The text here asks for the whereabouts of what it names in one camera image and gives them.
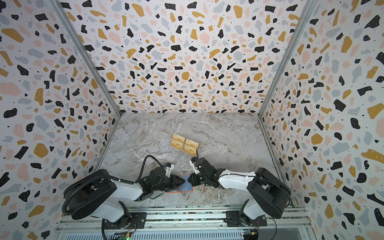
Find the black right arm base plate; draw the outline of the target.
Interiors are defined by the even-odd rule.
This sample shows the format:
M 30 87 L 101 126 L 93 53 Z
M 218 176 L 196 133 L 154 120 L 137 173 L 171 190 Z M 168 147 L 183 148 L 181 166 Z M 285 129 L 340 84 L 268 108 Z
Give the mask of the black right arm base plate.
M 227 211 L 224 222 L 228 227 L 266 227 L 267 220 L 265 216 L 258 217 L 257 219 L 251 220 L 245 214 L 240 211 Z

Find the orange card holder wallet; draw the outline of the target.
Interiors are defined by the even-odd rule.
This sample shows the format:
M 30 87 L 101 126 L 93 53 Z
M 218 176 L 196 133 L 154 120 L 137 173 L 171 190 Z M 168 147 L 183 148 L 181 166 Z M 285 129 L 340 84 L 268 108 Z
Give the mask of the orange card holder wallet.
M 188 182 L 188 178 L 190 175 L 177 175 L 177 177 L 183 179 L 185 182 L 178 186 L 177 188 L 171 190 L 168 192 L 168 194 L 173 194 L 173 193 L 188 193 L 192 192 L 194 190 L 194 187 L 190 182 Z

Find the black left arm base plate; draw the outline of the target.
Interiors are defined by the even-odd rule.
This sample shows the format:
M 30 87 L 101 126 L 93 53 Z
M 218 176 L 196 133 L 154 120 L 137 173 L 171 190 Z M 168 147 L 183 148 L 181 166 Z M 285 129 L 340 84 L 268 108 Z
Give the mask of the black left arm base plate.
M 145 212 L 133 212 L 130 216 L 122 216 L 115 223 L 111 223 L 108 220 L 102 221 L 102 225 L 105 230 L 138 230 L 143 229 L 146 223 L 147 213 Z

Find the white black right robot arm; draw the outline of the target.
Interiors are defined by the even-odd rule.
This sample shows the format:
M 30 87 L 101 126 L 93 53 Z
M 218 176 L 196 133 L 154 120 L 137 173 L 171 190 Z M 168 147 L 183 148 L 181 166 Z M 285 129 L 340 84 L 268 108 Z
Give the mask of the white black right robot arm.
M 205 158 L 193 157 L 190 166 L 194 173 L 188 178 L 193 187 L 237 189 L 249 192 L 253 200 L 246 200 L 238 212 L 240 221 L 250 226 L 258 217 L 269 215 L 280 219 L 290 204 L 290 189 L 265 168 L 256 172 L 239 173 L 213 167 Z

